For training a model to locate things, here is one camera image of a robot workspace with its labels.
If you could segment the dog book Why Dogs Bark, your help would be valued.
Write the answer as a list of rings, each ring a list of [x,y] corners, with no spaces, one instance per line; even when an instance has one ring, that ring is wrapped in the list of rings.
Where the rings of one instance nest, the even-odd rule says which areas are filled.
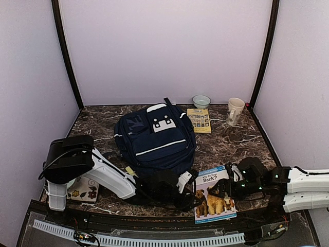
[[[237,216],[232,197],[221,188],[221,182],[229,182],[224,165],[201,171],[196,178],[196,197],[201,204],[195,207],[195,223],[227,220]]]

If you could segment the navy blue student backpack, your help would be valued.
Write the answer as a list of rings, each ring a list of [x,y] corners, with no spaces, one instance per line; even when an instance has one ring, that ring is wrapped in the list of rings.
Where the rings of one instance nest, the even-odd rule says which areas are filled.
[[[180,175],[194,163],[192,122],[168,98],[122,116],[114,127],[114,139],[122,157],[141,178],[162,170]]]

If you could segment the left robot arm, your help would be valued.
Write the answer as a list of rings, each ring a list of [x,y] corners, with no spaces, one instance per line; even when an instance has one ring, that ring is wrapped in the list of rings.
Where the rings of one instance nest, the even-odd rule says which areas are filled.
[[[61,224],[72,220],[72,212],[66,208],[67,184],[80,176],[97,182],[133,205],[153,204],[167,210],[189,211],[199,203],[196,192],[185,188],[195,180],[192,173],[178,175],[167,169],[141,178],[108,161],[94,147],[91,136],[80,135],[52,141],[38,177],[46,180],[49,208]]]

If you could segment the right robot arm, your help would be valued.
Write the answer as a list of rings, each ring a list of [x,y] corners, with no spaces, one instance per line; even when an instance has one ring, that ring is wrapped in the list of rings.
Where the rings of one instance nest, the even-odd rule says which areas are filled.
[[[217,180],[208,189],[216,199],[243,200],[254,193],[269,197],[262,218],[274,223],[282,211],[328,209],[328,170],[303,170],[298,166],[279,166],[267,170],[257,157],[247,157],[238,164],[225,165],[227,178]]]

